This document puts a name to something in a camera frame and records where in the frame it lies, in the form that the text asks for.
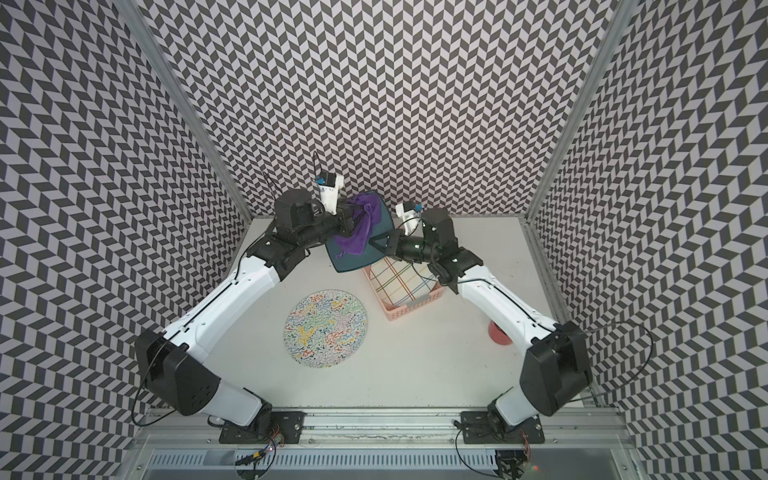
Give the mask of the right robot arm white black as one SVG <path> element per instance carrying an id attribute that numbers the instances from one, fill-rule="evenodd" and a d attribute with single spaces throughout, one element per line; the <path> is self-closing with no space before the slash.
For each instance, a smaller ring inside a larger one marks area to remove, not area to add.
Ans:
<path id="1" fill-rule="evenodd" d="M 558 323 L 504 286 L 483 260 L 460 245 L 444 208 L 419 218 L 422 234 L 399 227 L 370 237 L 368 244 L 401 261 L 424 263 L 440 285 L 474 304 L 523 357 L 519 385 L 489 405 L 496 423 L 516 427 L 537 415 L 550 417 L 593 380 L 587 335 L 574 322 Z"/>

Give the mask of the white plate coloured stripes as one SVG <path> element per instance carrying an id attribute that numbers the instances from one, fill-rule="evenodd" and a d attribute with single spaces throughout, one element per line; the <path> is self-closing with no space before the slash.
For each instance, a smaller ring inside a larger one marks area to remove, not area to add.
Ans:
<path id="1" fill-rule="evenodd" d="M 440 288 L 436 277 L 423 263 L 385 257 L 365 269 L 374 293 L 385 308 L 393 309 L 426 299 Z"/>

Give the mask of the purple cloth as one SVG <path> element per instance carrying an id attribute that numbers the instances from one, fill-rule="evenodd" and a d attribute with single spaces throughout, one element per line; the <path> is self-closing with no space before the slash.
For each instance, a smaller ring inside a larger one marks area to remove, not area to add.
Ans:
<path id="1" fill-rule="evenodd" d="M 372 229 L 381 221 L 381 207 L 376 193 L 361 193 L 348 199 L 360 205 L 360 222 L 351 237 L 336 236 L 340 252 L 337 258 L 348 255 L 362 255 L 368 244 Z"/>

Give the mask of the pink perforated basket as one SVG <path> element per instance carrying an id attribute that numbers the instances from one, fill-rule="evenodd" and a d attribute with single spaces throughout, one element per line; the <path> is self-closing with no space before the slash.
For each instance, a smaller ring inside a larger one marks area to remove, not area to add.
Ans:
<path id="1" fill-rule="evenodd" d="M 364 276 L 365 276 L 366 280 L 368 281 L 368 279 L 367 279 L 367 277 L 366 277 L 366 275 L 365 275 L 365 269 L 366 269 L 367 267 L 368 267 L 368 266 L 366 266 L 366 267 L 364 267 L 364 268 L 363 268 L 363 273 L 364 273 Z M 390 320 L 390 321 L 392 321 L 392 320 L 396 320 L 396 319 L 399 319 L 399 318 L 401 318 L 401 317 L 403 317 L 403 316 L 405 316 L 405 315 L 407 315 L 407 314 L 410 314 L 410 313 L 414 312 L 415 310 L 417 310 L 417 309 L 419 309 L 419 308 L 421 308 L 421 307 L 423 307 L 423 306 L 425 306 L 425 305 L 427 305 L 427 304 L 429 304 L 429 303 L 432 303 L 432 302 L 434 302 L 434 301 L 436 301 L 436 300 L 440 299 L 440 298 L 442 297 L 443 293 L 444 293 L 444 290 L 445 290 L 445 288 L 444 288 L 444 287 L 443 287 L 443 286 L 442 286 L 440 283 L 439 283 L 439 285 L 440 285 L 440 288 L 439 288 L 439 289 L 437 289 L 436 291 L 433 291 L 432 293 L 430 293 L 430 294 L 429 294 L 429 296 L 428 296 L 426 299 L 423 299 L 423 300 L 421 300 L 421 301 L 416 301 L 416 302 L 413 302 L 413 303 L 412 303 L 412 304 L 410 304 L 410 305 L 404 305 L 404 306 L 401 306 L 401 307 L 396 307 L 396 308 L 393 308 L 393 309 L 387 309 L 387 308 L 385 308 L 385 307 L 384 307 L 384 305 L 383 305 L 383 304 L 382 304 L 382 302 L 381 302 L 381 301 L 378 299 L 378 297 L 377 297 L 377 296 L 376 296 L 376 298 L 377 298 L 377 300 L 378 300 L 378 302 L 379 302 L 379 305 L 380 305 L 380 306 L 381 306 L 381 308 L 383 309 L 383 311 L 384 311 L 384 313 L 385 313 L 385 316 L 387 317 L 387 319 L 388 319 L 388 320 Z"/>

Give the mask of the red mug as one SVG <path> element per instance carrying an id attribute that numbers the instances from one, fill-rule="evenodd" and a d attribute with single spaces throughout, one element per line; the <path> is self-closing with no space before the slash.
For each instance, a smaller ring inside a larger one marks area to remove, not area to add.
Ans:
<path id="1" fill-rule="evenodd" d="M 509 346 L 513 344 L 512 339 L 493 321 L 488 325 L 488 334 L 491 340 L 502 346 Z"/>

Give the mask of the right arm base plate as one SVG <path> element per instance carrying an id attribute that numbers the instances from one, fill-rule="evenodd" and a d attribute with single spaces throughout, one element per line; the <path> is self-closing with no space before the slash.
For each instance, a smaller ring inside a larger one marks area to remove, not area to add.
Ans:
<path id="1" fill-rule="evenodd" d="M 462 438 L 469 445 L 544 444 L 543 427 L 537 417 L 516 425 L 508 425 L 497 413 L 468 410 L 460 413 Z"/>

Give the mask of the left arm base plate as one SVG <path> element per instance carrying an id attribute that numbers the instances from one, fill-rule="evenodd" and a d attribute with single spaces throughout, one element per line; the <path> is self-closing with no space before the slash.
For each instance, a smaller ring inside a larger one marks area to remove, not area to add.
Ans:
<path id="1" fill-rule="evenodd" d="M 267 411 L 257 414 L 247 426 L 226 421 L 221 428 L 220 444 L 261 444 L 270 440 L 278 445 L 298 444 L 306 413 L 303 411 Z"/>

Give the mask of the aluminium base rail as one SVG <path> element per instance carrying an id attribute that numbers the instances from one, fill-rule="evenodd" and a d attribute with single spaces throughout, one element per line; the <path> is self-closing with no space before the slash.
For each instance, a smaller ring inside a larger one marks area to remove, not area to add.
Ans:
<path id="1" fill-rule="evenodd" d="M 236 461 L 257 445 L 220 444 L 206 417 L 171 417 L 142 431 L 121 479 L 490 479 L 519 462 L 526 479 L 645 479 L 614 409 L 565 408 L 539 417 L 544 444 L 469 445 L 461 408 L 306 408 L 298 444 L 257 466 Z"/>

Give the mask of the colourful squiggle round plate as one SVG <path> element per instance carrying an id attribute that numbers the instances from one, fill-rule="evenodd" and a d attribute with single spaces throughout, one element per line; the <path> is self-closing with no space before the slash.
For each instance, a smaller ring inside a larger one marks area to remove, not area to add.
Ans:
<path id="1" fill-rule="evenodd" d="M 317 291 L 289 313 L 283 342 L 300 365 L 330 368 L 353 356 L 368 331 L 367 311 L 352 294 L 335 289 Z"/>

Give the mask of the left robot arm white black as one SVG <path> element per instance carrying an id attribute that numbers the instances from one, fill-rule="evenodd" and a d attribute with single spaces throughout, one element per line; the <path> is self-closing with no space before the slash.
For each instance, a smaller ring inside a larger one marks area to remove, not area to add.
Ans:
<path id="1" fill-rule="evenodd" d="M 311 248 L 352 236 L 370 211 L 352 200 L 334 211 L 328 206 L 327 197 L 314 198 L 304 189 L 282 193 L 268 227 L 239 257 L 233 273 L 164 332 L 144 330 L 137 337 L 141 388 L 184 416 L 203 412 L 266 436 L 271 404 L 223 380 L 205 362 L 224 334 Z"/>

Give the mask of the teal square plate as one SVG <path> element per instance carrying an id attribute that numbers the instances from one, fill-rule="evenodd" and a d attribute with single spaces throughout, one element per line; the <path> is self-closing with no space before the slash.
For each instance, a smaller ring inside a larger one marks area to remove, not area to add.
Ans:
<path id="1" fill-rule="evenodd" d="M 394 229 L 391 213 L 374 191 L 357 194 L 343 204 L 352 220 L 350 234 L 336 234 L 326 243 L 334 269 L 350 272 L 372 265 L 384 257 L 383 238 Z"/>

